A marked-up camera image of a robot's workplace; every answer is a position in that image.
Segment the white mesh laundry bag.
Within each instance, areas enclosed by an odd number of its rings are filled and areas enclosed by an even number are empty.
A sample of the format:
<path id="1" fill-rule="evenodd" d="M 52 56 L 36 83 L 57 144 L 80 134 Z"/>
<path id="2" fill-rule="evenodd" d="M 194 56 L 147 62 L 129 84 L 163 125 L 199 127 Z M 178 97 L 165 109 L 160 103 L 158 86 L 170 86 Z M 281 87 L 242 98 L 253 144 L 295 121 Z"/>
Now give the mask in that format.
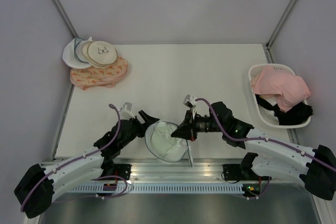
<path id="1" fill-rule="evenodd" d="M 150 153 L 163 164 L 176 164 L 186 156 L 189 167 L 193 167 L 192 151 L 187 140 L 171 137 L 177 127 L 177 124 L 167 121 L 151 124 L 145 132 L 146 146 Z"/>

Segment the pale green bra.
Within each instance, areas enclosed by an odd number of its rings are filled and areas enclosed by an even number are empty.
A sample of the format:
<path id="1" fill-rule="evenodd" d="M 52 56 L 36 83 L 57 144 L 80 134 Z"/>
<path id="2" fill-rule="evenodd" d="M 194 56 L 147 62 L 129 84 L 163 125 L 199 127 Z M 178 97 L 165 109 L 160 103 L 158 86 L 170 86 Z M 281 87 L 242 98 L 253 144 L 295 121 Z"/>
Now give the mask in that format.
<path id="1" fill-rule="evenodd" d="M 150 144 L 154 153 L 166 162 L 179 161 L 185 152 L 183 139 L 171 137 L 177 126 L 168 122 L 159 122 L 152 134 Z"/>

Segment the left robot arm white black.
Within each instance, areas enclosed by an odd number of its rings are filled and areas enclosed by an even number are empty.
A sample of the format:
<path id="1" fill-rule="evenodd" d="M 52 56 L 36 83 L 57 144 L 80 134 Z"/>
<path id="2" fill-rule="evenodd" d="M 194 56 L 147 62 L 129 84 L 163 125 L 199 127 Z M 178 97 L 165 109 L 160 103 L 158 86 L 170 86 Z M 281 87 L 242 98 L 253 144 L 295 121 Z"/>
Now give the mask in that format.
<path id="1" fill-rule="evenodd" d="M 130 119 L 118 118 L 115 126 L 98 139 L 91 148 L 80 155 L 54 165 L 31 166 L 14 189 L 20 210 L 27 218 L 45 212 L 53 202 L 67 191 L 89 180 L 114 176 L 113 160 L 136 138 L 143 138 L 147 128 L 158 121 L 144 111 Z"/>

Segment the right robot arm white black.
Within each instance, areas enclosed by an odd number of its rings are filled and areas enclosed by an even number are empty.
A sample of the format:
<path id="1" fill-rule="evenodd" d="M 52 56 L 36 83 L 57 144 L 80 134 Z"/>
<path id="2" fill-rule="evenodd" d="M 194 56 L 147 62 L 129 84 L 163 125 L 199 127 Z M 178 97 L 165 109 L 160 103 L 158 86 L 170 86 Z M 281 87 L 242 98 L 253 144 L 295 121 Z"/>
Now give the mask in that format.
<path id="1" fill-rule="evenodd" d="M 227 144 L 247 150 L 239 167 L 243 178 L 286 180 L 303 186 L 323 200 L 334 198 L 335 155 L 328 147 L 312 148 L 273 139 L 235 118 L 222 101 L 205 103 L 209 115 L 201 116 L 196 113 L 194 104 L 186 102 L 189 110 L 171 136 L 194 141 L 198 133 L 220 132 Z"/>

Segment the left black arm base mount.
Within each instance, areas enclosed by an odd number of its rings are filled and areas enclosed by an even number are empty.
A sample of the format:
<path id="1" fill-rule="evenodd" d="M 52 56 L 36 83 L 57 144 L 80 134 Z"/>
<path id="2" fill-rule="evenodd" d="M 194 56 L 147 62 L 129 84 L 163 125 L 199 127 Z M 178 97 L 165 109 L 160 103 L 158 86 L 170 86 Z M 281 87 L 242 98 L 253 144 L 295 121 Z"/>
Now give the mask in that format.
<path id="1" fill-rule="evenodd" d="M 125 180 L 130 179 L 131 164 L 112 164 L 110 167 L 104 168 L 101 177 L 120 176 Z"/>

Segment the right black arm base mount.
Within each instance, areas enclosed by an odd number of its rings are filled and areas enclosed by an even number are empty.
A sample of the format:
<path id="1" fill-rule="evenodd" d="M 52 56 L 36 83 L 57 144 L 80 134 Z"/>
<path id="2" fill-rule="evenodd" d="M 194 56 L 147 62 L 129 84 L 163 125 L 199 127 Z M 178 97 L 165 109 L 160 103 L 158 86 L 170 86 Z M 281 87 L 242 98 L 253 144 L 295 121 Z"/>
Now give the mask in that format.
<path id="1" fill-rule="evenodd" d="M 224 181 L 231 184 L 246 181 L 267 181 L 268 176 L 259 176 L 251 169 L 241 169 L 239 164 L 223 164 L 221 177 Z"/>

